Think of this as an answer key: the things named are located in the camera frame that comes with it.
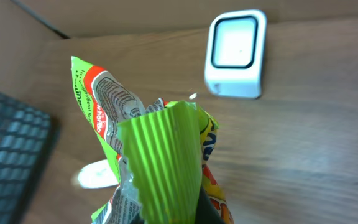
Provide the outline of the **grey plastic mesh basket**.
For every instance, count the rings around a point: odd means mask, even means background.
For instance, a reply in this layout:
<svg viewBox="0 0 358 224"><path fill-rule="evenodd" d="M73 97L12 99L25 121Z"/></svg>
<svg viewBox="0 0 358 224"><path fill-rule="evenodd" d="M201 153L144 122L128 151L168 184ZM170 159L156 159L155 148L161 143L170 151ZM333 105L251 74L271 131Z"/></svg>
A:
<svg viewBox="0 0 358 224"><path fill-rule="evenodd" d="M57 136L49 114L0 93L0 224L22 220Z"/></svg>

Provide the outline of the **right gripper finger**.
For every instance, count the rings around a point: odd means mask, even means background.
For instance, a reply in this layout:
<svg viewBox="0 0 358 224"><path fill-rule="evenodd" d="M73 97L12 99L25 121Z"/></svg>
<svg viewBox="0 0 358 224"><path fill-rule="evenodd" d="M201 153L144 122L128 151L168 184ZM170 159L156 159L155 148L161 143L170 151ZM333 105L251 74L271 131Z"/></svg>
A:
<svg viewBox="0 0 358 224"><path fill-rule="evenodd" d="M195 224L224 224L203 187L198 197Z"/></svg>

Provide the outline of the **white crumb near scanner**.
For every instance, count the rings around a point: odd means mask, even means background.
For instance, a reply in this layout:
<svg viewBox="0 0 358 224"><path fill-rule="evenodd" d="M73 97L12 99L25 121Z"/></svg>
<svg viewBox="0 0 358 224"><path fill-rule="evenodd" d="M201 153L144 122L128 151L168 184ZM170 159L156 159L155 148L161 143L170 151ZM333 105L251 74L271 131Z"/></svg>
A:
<svg viewBox="0 0 358 224"><path fill-rule="evenodd" d="M197 93L193 93L193 94L191 94L188 98L189 98L190 100L194 100L196 97L197 97Z"/></svg>

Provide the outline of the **green snack packet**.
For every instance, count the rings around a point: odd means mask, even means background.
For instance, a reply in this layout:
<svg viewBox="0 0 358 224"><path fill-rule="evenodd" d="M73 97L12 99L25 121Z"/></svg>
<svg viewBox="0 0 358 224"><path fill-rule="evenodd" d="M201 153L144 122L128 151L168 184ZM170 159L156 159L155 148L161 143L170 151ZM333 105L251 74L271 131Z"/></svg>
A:
<svg viewBox="0 0 358 224"><path fill-rule="evenodd" d="M111 73L71 58L73 90L119 184L93 223L195 223L203 187L224 223L233 217L207 161L218 124L198 104L144 106Z"/></svg>

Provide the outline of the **white tube gold cap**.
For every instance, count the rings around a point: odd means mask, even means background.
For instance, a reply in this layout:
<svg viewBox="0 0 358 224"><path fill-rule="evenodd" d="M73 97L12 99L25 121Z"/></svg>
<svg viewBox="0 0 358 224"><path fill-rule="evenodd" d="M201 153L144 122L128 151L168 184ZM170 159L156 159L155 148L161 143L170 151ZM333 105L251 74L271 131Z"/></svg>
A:
<svg viewBox="0 0 358 224"><path fill-rule="evenodd" d="M107 159L84 166L73 175L71 183L82 189L101 189L119 184Z"/></svg>

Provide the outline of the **white barcode scanner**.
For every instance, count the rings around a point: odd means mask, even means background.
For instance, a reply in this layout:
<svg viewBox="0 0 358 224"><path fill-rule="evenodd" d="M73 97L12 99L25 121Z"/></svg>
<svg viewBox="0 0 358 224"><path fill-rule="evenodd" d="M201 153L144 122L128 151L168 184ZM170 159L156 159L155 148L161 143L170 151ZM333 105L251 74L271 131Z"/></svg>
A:
<svg viewBox="0 0 358 224"><path fill-rule="evenodd" d="M208 31L204 82L216 96L256 99L262 94L267 17L259 9L225 12Z"/></svg>

